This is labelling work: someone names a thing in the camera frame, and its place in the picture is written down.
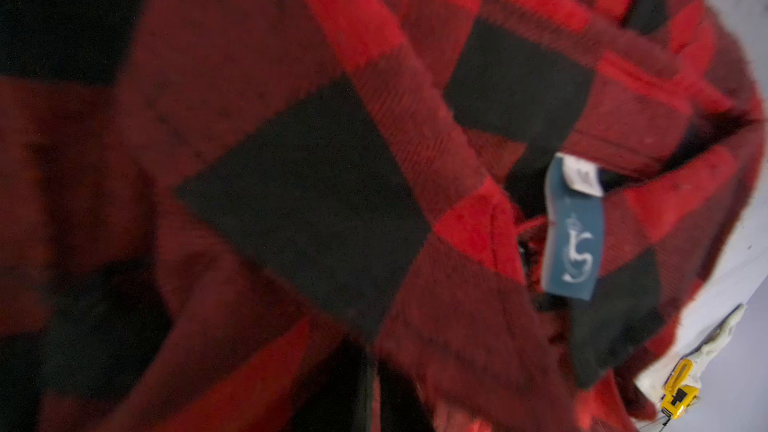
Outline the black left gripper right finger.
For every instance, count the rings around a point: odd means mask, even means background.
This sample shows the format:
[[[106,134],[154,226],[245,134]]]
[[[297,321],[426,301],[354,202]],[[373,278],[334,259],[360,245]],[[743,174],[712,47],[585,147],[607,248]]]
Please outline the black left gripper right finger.
[[[409,378],[380,364],[379,385],[381,431],[434,432],[429,410]]]

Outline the red black plaid shirt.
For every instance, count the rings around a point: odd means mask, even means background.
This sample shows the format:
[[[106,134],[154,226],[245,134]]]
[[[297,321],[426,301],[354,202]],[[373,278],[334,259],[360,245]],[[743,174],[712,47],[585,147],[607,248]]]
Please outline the red black plaid shirt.
[[[1,0],[1,427],[630,431],[766,141],[705,0]]]

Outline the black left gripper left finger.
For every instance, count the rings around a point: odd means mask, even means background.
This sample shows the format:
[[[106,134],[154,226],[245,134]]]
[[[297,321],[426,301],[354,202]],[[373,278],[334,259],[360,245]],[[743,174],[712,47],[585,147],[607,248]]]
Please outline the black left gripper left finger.
[[[323,364],[320,383],[291,417],[288,431],[370,431],[375,362],[343,341]]]

